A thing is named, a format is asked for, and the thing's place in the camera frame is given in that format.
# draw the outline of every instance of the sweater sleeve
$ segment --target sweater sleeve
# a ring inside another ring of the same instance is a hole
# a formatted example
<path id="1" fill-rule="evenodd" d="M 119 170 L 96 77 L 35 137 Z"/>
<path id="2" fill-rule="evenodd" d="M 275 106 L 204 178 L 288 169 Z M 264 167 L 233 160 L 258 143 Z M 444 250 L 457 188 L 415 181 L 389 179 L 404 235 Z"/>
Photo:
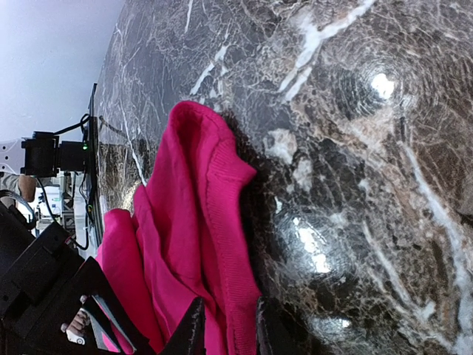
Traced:
<path id="1" fill-rule="evenodd" d="M 18 185 L 18 179 L 18 175 L 4 172 L 3 176 L 0 176 L 0 190 L 9 190 L 19 195 L 20 187 Z"/>

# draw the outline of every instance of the pink sweater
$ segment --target pink sweater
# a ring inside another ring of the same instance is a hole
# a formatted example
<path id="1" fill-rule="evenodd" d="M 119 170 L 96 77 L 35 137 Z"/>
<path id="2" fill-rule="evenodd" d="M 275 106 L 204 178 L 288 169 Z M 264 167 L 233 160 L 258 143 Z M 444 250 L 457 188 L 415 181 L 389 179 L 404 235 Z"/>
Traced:
<path id="1" fill-rule="evenodd" d="M 99 263 L 156 352 L 200 296 L 208 354 L 256 354 L 260 293 L 239 213 L 240 192 L 254 175 L 223 119 L 182 102 L 171 112 L 148 185 L 136 192 L 135 214 L 106 214 Z"/>

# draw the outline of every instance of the pink cloth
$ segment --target pink cloth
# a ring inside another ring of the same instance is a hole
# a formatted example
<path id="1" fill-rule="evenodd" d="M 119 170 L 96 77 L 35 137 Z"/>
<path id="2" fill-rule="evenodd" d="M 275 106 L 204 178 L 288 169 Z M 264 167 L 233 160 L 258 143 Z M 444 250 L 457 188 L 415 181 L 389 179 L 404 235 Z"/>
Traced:
<path id="1" fill-rule="evenodd" d="M 156 352 L 199 296 L 208 354 L 256 354 L 260 293 L 239 213 L 240 192 L 254 175 L 223 119 L 182 102 L 171 112 L 148 185 L 135 194 L 133 217 L 106 214 L 98 261 Z"/>

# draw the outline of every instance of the white wall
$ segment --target white wall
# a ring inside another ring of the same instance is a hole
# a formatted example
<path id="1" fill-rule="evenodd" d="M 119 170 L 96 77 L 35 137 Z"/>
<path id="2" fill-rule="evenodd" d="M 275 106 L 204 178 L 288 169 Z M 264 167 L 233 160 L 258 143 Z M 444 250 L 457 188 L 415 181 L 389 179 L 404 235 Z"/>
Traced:
<path id="1" fill-rule="evenodd" d="M 123 3 L 0 0 L 0 141 L 78 122 Z"/>

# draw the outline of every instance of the dark marble surface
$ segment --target dark marble surface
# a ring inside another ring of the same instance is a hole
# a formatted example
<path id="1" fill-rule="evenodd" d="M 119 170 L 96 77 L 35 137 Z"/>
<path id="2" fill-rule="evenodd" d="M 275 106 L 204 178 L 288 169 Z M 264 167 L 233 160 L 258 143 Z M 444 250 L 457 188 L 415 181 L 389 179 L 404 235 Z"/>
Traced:
<path id="1" fill-rule="evenodd" d="M 473 354 L 472 31 L 470 1 L 128 1 L 96 97 L 108 208 L 199 101 L 259 171 L 253 268 L 308 354 Z"/>

